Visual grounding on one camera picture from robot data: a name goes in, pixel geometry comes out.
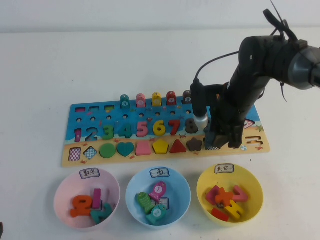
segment yellow bowl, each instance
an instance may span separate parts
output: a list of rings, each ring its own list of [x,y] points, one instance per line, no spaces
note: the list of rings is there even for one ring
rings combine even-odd
[[[211,205],[206,200],[206,194],[216,185],[224,188],[226,192],[233,192],[234,186],[238,185],[248,195],[247,202],[237,202],[244,210],[244,214],[239,220],[229,216],[228,221],[222,221],[211,215],[212,209],[217,206]],[[264,202],[264,193],[256,177],[245,168],[230,163],[217,164],[207,168],[199,177],[196,193],[207,217],[224,227],[232,227],[251,220],[259,213]]]

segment white wall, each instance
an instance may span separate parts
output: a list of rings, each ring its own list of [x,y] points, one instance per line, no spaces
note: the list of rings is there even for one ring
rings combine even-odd
[[[290,26],[320,26],[320,1],[274,3]],[[265,27],[266,8],[268,0],[0,0],[0,33]]]

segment green fish-shaped piece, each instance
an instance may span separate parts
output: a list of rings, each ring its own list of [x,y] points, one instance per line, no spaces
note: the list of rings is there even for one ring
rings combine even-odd
[[[152,225],[156,225],[156,223],[159,220],[163,219],[166,216],[166,213],[167,213],[166,206],[163,204],[159,204],[152,209],[151,214],[147,215],[146,219],[148,219],[148,221]]]
[[[138,203],[144,209],[145,214],[149,214],[150,211],[155,207],[152,205],[149,195],[145,192],[138,194]]]

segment white surface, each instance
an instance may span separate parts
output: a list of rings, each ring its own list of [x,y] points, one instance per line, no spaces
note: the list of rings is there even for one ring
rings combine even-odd
[[[177,95],[190,87],[207,60],[239,49],[247,36],[272,29],[118,33],[0,34],[0,221],[3,240],[273,240],[319,239],[320,89],[299,91],[272,81],[256,104],[271,152],[254,155],[105,164],[121,187],[120,206],[101,231],[77,232],[54,214],[56,189],[80,168],[61,168],[69,107],[114,101],[122,94],[150,98],[157,91]],[[320,29],[295,29],[319,46]],[[201,72],[205,85],[229,81],[238,60],[223,59]],[[230,162],[251,171],[264,190],[264,206],[252,221],[234,228],[209,222],[196,185],[209,166]],[[157,233],[135,221],[125,204],[127,184],[142,169],[167,165],[188,180],[189,212]]]
[[[273,0],[290,26],[318,26],[320,1]],[[1,0],[0,32],[269,27],[269,0]]]

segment pink number 5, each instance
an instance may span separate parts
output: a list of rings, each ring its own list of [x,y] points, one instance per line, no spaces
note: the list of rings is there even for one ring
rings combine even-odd
[[[140,121],[138,122],[138,128],[137,128],[136,136],[138,138],[142,138],[148,135],[148,128],[147,128],[147,122],[146,121]]]

